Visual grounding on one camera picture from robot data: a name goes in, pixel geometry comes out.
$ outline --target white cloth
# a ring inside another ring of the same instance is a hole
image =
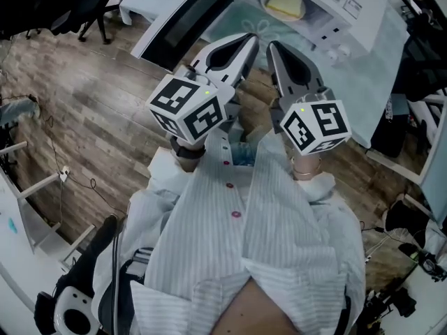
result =
[[[333,194],[334,178],[298,185],[282,139],[270,133],[258,146],[245,206],[226,135],[213,131],[206,149],[193,174],[159,149],[148,189],[132,197],[121,262],[144,243],[155,246],[150,225],[159,230],[170,212],[145,284],[131,283],[140,333],[209,334],[250,277],[303,334],[333,334],[346,289],[350,327],[362,310],[365,262],[358,220]],[[110,283],[110,264],[108,249],[95,292]]]

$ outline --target wristband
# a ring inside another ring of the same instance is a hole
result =
[[[175,155],[179,158],[195,160],[201,158],[205,154],[205,145],[199,150],[189,150],[181,147],[177,142],[177,137],[172,136],[170,139],[170,146],[173,148]]]

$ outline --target shirt sleeve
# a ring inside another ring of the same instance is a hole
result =
[[[128,216],[120,235],[120,258],[123,265],[142,247],[156,246],[171,211],[188,184],[191,173],[183,171],[170,150],[159,148],[148,167],[151,179],[145,190],[130,199]],[[95,297],[92,310],[98,308],[102,295],[112,280],[112,244],[99,255],[93,278]]]
[[[351,298],[349,326],[352,326],[365,300],[365,253],[360,223],[334,190],[335,178],[331,174],[324,172],[298,183],[307,195],[328,245],[335,249],[340,270],[347,271],[346,295]]]

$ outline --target microwave door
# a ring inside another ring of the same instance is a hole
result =
[[[181,0],[159,15],[132,55],[173,71],[191,46],[233,0]]]

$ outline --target wooden floor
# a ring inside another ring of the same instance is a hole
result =
[[[97,29],[81,43],[76,35],[53,36],[43,31],[26,40],[17,36],[13,44],[3,42],[0,58],[7,53],[1,88],[3,97],[33,94],[43,106],[39,122],[23,119],[16,142],[29,146],[17,153],[17,182],[22,188],[58,170],[71,169],[71,176],[85,186],[91,178],[96,189],[113,206],[126,211],[130,196],[147,186],[147,166],[159,146],[168,147],[163,133],[149,119],[144,104],[163,70],[137,60],[129,52],[148,24],[136,17],[132,27],[115,16],[106,23],[111,45],[102,45]],[[200,49],[194,46],[187,61]],[[241,122],[246,130],[268,126],[268,104],[275,97],[266,72],[253,70],[240,88]],[[50,116],[54,123],[44,120]],[[51,145],[53,139],[57,163]],[[365,158],[365,150],[354,141],[324,154],[323,169],[337,178],[337,188],[366,228],[380,225],[380,217],[395,197],[412,186],[403,178]],[[414,167],[417,158],[407,157]],[[49,221],[59,214],[58,183],[33,195],[31,201]],[[90,223],[100,225],[113,210],[92,190],[69,180],[62,193],[61,233],[75,239]],[[383,234],[364,232],[365,249],[377,244]],[[398,250],[399,242],[388,240],[367,265],[367,285],[380,289],[395,276],[405,275],[412,264]]]

